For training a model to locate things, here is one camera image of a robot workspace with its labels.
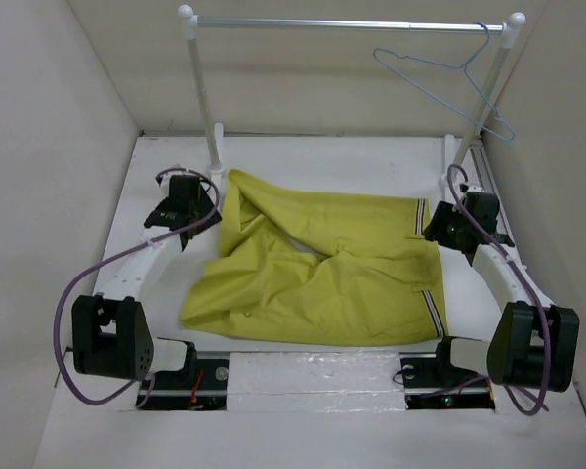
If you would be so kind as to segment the yellow-green trousers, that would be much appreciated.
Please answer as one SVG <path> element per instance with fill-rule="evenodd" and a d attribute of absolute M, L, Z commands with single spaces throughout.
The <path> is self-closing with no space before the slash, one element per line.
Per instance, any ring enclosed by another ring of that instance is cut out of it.
<path fill-rule="evenodd" d="M 448 332 L 424 198 L 304 192 L 229 173 L 219 255 L 181 324 L 230 337 L 385 346 Z"/>

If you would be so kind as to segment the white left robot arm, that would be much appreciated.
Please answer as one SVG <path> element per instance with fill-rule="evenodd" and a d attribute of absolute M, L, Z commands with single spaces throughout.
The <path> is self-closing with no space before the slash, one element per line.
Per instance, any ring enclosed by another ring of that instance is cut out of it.
<path fill-rule="evenodd" d="M 155 338 L 144 301 L 190 240 L 222 220 L 217 186 L 196 171 L 157 176 L 164 197 L 143 223 L 140 242 L 115 256 L 125 263 L 101 290 L 71 307 L 72 353 L 80 374 L 143 381 L 162 373 L 177 387 L 197 378 L 190 343 Z"/>

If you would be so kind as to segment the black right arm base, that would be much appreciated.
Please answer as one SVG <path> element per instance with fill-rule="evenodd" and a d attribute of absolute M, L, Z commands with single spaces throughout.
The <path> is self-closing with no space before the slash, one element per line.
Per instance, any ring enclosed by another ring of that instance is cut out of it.
<path fill-rule="evenodd" d="M 399 355 L 393 381 L 402 387 L 407 410 L 495 410 L 486 378 L 456 367 L 434 353 Z"/>

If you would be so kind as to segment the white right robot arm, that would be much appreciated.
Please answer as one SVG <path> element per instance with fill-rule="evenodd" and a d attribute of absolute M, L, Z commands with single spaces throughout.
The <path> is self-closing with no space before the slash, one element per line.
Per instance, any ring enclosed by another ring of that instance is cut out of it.
<path fill-rule="evenodd" d="M 507 234 L 497 231 L 501 203 L 478 186 L 459 185 L 453 203 L 441 202 L 424 230 L 427 241 L 465 255 L 501 311 L 486 356 L 498 385 L 536 389 L 549 372 L 547 389 L 571 384 L 580 320 L 558 306 L 530 278 Z"/>

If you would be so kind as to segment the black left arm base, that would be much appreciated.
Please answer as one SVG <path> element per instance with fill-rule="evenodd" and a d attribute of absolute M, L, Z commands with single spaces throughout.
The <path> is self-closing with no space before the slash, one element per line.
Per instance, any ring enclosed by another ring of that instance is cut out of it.
<path fill-rule="evenodd" d="M 154 387 L 141 384 L 136 408 L 152 411 L 219 411 L 227 409 L 230 355 L 198 352 L 187 369 L 161 371 Z"/>

